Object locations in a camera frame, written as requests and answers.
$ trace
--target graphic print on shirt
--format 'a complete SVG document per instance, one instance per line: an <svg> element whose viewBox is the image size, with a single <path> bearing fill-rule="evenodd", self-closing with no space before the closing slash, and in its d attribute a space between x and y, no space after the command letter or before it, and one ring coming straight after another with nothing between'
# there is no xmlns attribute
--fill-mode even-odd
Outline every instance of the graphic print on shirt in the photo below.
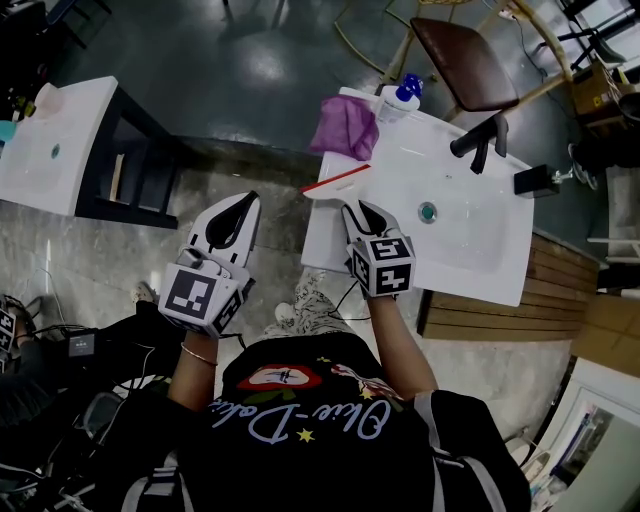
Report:
<svg viewBox="0 0 640 512"><path fill-rule="evenodd" d="M355 403L324 404L315 410L306 411L302 409L303 404L288 404L258 412L255 405L234 404L218 399L209 405L209 409L214 416L212 429L224 425L231 418L251 418L247 425L249 435L258 441L273 445L289 439L289 433L294 440L297 434L304 436L302 439L306 441L305 437L314 434L314 424L325 424L327 428L340 429L345 433L353 431L363 441L376 439L389 420L391 406L386 399L366 405L368 407ZM277 424L274 418L280 418Z"/></svg>
<svg viewBox="0 0 640 512"><path fill-rule="evenodd" d="M396 393L389 385L382 379L373 378L368 379L366 377L360 377L348 366L343 364L334 364L331 367L331 373L340 375L342 377L351 377L358 381L358 389L360 390L360 396L365 400L371 400L373 396L384 396L389 400L393 408L400 412L403 410L402 406L397 400L402 401L402 398Z"/></svg>
<svg viewBox="0 0 640 512"><path fill-rule="evenodd" d="M283 400L293 400L293 389L314 388L322 383L322 377L316 375L307 366L267 364L253 375L241 381L238 389L258 391L247 397L243 404L259 404L282 396Z"/></svg>

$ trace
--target black faucet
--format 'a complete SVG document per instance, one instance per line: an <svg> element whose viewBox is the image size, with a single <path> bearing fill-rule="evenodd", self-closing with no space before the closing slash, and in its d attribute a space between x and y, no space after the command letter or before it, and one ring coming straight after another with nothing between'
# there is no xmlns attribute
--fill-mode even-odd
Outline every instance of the black faucet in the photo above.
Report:
<svg viewBox="0 0 640 512"><path fill-rule="evenodd" d="M486 121L472 128L468 133L454 140L451 152L458 158L463 157L469 151L477 148L476 156L471 163L471 170L476 174L482 174L487 160L489 141L496 138L496 153L501 157L507 156L507 132L509 125L502 114L495 114Z"/></svg>

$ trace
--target pink cloth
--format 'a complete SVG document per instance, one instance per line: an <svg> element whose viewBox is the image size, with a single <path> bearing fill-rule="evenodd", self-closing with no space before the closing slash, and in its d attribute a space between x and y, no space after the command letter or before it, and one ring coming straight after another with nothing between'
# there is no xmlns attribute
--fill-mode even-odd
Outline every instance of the pink cloth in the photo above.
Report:
<svg viewBox="0 0 640 512"><path fill-rule="evenodd" d="M366 101L334 96L322 102L320 123L310 148L334 151L360 161L371 160L378 136L376 116Z"/></svg>

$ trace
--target white sink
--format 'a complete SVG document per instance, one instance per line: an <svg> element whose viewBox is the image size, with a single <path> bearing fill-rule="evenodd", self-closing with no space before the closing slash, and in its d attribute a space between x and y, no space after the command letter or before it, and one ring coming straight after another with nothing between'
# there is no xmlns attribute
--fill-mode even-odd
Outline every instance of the white sink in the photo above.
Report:
<svg viewBox="0 0 640 512"><path fill-rule="evenodd" d="M474 153L453 156L449 143L465 132L417 113L395 126L380 126L380 139L362 199L392 213L411 237L417 266L414 285L518 305L527 268L533 200L513 193L513 173L529 166L496 155L493 146L485 170L469 166ZM319 180L361 165L325 153ZM421 207L435 206L428 224ZM346 272L346 233L333 202L314 204L302 263Z"/></svg>

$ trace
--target wall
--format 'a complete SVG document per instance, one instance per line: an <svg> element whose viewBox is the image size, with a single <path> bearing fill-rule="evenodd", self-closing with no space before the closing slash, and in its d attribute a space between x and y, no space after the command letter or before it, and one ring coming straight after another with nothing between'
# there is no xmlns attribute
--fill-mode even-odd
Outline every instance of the wall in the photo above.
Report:
<svg viewBox="0 0 640 512"><path fill-rule="evenodd" d="M621 511L640 485L640 428L614 418L553 512Z"/></svg>

